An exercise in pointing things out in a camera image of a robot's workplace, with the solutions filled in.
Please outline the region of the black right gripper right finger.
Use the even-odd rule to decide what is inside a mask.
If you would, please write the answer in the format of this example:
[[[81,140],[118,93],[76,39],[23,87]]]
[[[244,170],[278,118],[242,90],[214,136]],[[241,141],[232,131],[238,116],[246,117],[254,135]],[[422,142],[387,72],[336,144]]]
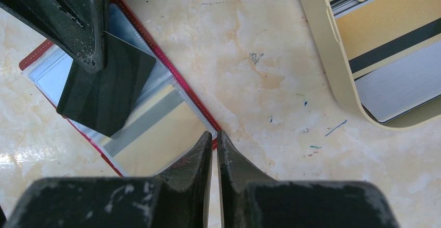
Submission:
[[[217,135],[223,227],[399,227],[386,197],[364,181],[278,181],[226,132]]]

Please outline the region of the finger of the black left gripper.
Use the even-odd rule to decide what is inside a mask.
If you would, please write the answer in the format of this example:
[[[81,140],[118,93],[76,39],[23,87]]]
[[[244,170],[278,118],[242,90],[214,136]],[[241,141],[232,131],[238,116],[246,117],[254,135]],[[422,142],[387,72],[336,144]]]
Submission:
[[[110,0],[1,0],[1,8],[46,37],[87,72],[106,66]]]

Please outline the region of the red card holder wallet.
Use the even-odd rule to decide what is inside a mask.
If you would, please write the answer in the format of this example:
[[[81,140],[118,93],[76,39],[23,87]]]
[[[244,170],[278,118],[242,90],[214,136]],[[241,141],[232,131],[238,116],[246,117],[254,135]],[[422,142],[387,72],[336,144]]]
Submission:
[[[121,176],[186,162],[220,126],[123,0],[110,0],[109,68],[89,74],[50,40],[20,64],[57,112]]]

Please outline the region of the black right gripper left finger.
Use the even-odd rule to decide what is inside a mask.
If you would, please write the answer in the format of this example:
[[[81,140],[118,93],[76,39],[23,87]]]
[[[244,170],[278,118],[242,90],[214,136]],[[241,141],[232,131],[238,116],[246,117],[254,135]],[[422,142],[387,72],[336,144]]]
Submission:
[[[205,227],[212,136],[151,177],[42,178],[4,227]]]

